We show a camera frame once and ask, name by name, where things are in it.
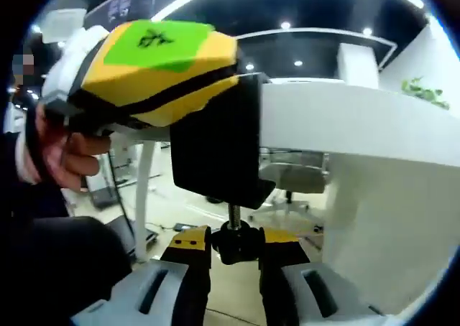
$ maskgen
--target potted plant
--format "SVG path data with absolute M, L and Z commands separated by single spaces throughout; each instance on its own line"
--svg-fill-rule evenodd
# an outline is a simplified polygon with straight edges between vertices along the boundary
M 421 98 L 443 109 L 449 109 L 450 105 L 447 102 L 439 100 L 439 96 L 442 95 L 443 91 L 441 89 L 426 89 L 420 85 L 421 80 L 422 77 L 404 80 L 401 85 L 401 90 L 406 95 Z

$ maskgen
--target dark sleeve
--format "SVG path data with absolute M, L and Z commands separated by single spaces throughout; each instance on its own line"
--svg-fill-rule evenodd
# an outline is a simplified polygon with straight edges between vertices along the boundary
M 19 180 L 15 150 L 19 134 L 0 134 L 0 198 L 2 210 L 16 217 L 64 217 L 68 215 L 59 186 L 31 185 Z

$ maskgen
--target black ceiling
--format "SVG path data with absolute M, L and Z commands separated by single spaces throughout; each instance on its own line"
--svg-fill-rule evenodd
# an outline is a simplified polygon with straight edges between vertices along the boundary
M 73 6 L 84 6 L 91 11 L 104 1 L 53 0 L 44 11 Z M 155 0 L 148 13 L 142 10 L 136 16 L 142 16 L 144 12 L 143 17 L 149 18 L 172 1 Z M 282 21 L 289 21 L 292 27 L 344 29 L 359 33 L 363 28 L 371 27 L 374 36 L 397 44 L 390 61 L 426 25 L 425 11 L 406 0 L 193 0 L 167 18 L 210 23 L 218 31 L 230 35 L 279 29 Z M 240 40 L 240 46 L 256 70 L 263 70 L 270 77 L 334 78 L 340 42 L 373 47 L 378 62 L 389 50 L 387 45 L 368 39 L 311 32 L 250 37 Z M 35 58 L 33 83 L 40 85 L 40 75 L 50 69 L 60 51 L 55 44 L 42 44 L 37 34 L 29 36 L 26 45 L 31 47 Z M 294 60 L 302 60 L 303 65 L 294 66 Z

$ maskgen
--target green label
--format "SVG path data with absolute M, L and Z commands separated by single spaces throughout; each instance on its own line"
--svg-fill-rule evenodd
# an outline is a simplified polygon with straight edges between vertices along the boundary
M 193 64 L 212 31 L 209 24 L 137 20 L 112 45 L 103 62 L 182 73 Z

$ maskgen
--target white desk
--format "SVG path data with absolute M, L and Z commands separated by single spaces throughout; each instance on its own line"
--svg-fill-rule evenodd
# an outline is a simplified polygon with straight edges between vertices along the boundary
M 327 152 L 323 261 L 396 313 L 460 243 L 460 120 L 349 85 L 264 85 L 261 146 Z

